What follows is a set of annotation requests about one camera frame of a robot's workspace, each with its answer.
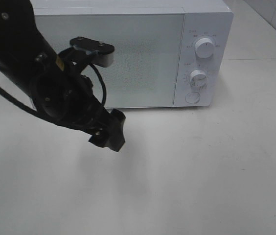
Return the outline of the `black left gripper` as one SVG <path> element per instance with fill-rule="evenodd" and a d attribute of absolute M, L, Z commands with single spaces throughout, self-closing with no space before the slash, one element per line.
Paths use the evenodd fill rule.
<path fill-rule="evenodd" d="M 39 113 L 63 127 L 91 134 L 89 142 L 100 148 L 119 152 L 125 144 L 126 117 L 118 109 L 109 113 L 104 105 L 107 90 L 102 75 L 95 66 L 102 53 L 98 50 L 70 47 L 58 55 L 41 52 L 35 58 L 39 67 L 32 84 L 31 97 Z M 93 93 L 93 83 L 82 72 L 90 67 L 102 88 L 102 99 Z M 110 139 L 107 133 L 111 130 Z"/>

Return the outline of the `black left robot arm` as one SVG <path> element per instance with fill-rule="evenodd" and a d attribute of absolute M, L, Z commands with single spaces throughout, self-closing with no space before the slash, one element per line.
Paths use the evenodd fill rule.
<path fill-rule="evenodd" d="M 88 133 L 90 143 L 118 152 L 125 143 L 125 115 L 107 111 L 93 84 L 82 74 L 87 67 L 108 67 L 114 46 L 85 37 L 70 40 L 57 53 L 36 26 L 28 0 L 0 0 L 0 72 L 32 101 L 29 108 L 0 87 L 0 95 L 23 111 L 68 129 Z"/>

